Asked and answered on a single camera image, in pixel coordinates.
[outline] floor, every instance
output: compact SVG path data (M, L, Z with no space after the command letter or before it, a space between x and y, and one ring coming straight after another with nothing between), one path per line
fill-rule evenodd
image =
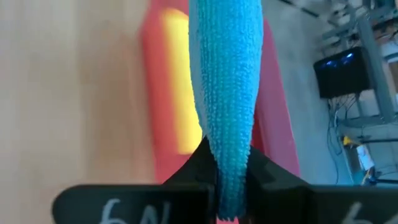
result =
M322 57L318 38L331 27L282 1L263 1L263 6L274 33L302 178L312 184L335 184L337 178L339 184L351 184L343 156L328 150L327 102L318 96L312 69Z

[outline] yellow object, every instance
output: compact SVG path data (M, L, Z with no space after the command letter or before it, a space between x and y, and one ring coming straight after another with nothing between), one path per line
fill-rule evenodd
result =
M188 16L176 9L166 9L162 13L162 22L167 43L178 152L191 154L201 141L201 128L190 76Z
M354 143L354 142L349 137L344 136L343 145L346 146L351 143Z

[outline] red object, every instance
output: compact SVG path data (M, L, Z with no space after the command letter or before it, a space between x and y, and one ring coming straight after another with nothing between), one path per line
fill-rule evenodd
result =
M188 14L188 1L153 0L142 30L142 46L152 118L155 171L160 183L167 180L189 158L189 156L177 153L177 138L172 119L174 117L172 96L167 75L165 39L159 18L160 10L165 7L174 7ZM267 21L264 21L261 78L254 115L252 144L283 168L297 176L300 175L277 54Z
M300 176L285 92L271 28L264 21L259 94L254 115L253 143L276 164Z

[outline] blue microfiber cloth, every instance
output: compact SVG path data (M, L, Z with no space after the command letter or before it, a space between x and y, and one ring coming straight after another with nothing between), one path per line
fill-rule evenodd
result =
M246 212L263 40L261 0L190 0L189 16L195 106L219 169L218 218L233 221Z

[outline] black monitor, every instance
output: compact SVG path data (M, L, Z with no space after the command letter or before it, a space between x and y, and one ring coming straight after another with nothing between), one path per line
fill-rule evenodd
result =
M314 63L321 98L334 98L371 89L369 59L354 47Z

